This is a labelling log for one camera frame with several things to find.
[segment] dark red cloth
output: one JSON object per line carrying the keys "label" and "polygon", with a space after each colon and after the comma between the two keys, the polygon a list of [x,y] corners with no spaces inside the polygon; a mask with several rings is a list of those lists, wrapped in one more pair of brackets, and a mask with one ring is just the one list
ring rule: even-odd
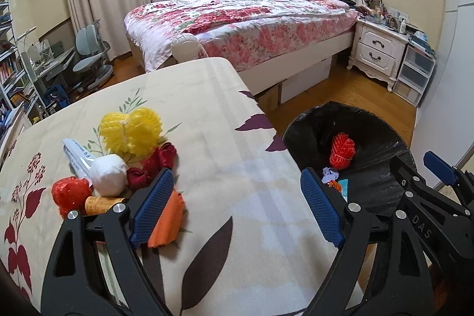
{"label": "dark red cloth", "polygon": [[51,189],[53,200],[59,207],[59,213],[65,218],[71,210],[85,213],[84,205],[87,197],[92,195],[86,179],[67,177],[56,181]]}
{"label": "dark red cloth", "polygon": [[163,168],[173,169],[176,158],[176,148],[167,142],[162,147],[157,147],[146,160],[142,161],[143,168],[130,168],[126,175],[129,179],[130,189],[133,191],[150,186],[158,173]]}
{"label": "dark red cloth", "polygon": [[356,153],[356,146],[346,133],[339,133],[332,139],[329,164],[332,168],[342,170],[347,168]]}

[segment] trash can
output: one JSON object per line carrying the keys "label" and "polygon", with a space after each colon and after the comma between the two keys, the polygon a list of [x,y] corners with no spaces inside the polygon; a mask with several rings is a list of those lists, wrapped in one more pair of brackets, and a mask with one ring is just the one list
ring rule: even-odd
{"label": "trash can", "polygon": [[344,132],[355,142],[355,155],[338,180],[348,179],[348,201],[367,211],[390,216],[404,189],[390,173],[390,160],[400,157],[416,170],[407,144],[384,120],[366,110],[328,102],[296,117],[283,141],[300,170],[312,167],[321,177],[329,167],[333,137]]}

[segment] floral tablecloth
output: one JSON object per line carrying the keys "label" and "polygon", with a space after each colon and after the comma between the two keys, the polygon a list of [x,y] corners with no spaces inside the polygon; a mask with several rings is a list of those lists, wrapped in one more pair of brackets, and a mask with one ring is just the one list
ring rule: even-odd
{"label": "floral tablecloth", "polygon": [[170,57],[181,33],[194,34],[207,56],[242,71],[349,30],[359,12],[348,8],[338,0],[172,0],[137,7],[125,27],[146,71]]}
{"label": "floral tablecloth", "polygon": [[[179,155],[176,189],[187,207],[180,235],[166,247],[138,250],[173,314],[302,313],[336,249],[322,237],[283,142],[230,63],[217,58],[108,87],[18,137],[0,172],[0,257],[23,295],[40,308],[62,223],[51,186],[71,175],[61,140],[100,155],[101,117],[139,105],[160,114]],[[100,261],[111,294],[126,304],[105,247]],[[361,299],[359,287],[352,298]]]}

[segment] white nightstand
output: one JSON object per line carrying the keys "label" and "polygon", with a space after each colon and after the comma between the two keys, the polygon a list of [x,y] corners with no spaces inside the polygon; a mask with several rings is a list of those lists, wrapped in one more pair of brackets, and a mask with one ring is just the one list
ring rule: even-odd
{"label": "white nightstand", "polygon": [[359,19],[348,70],[357,66],[370,78],[387,82],[387,89],[392,92],[407,43],[406,35]]}

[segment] screw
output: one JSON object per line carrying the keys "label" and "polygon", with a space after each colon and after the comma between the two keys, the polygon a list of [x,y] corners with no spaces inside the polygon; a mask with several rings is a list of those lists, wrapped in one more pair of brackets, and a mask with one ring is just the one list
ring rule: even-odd
{"label": "screw", "polygon": [[67,214],[67,218],[70,220],[77,218],[77,216],[79,216],[79,212],[77,210],[72,210]]}
{"label": "screw", "polygon": [[125,204],[119,202],[118,204],[114,205],[114,212],[115,213],[122,213],[125,210]]}
{"label": "screw", "polygon": [[395,216],[397,216],[398,218],[400,218],[401,220],[404,220],[405,218],[407,218],[407,214],[402,211],[402,210],[397,210],[395,212]]}
{"label": "screw", "polygon": [[360,212],[360,205],[359,204],[356,204],[355,202],[351,202],[349,205],[348,205],[348,208],[351,212]]}

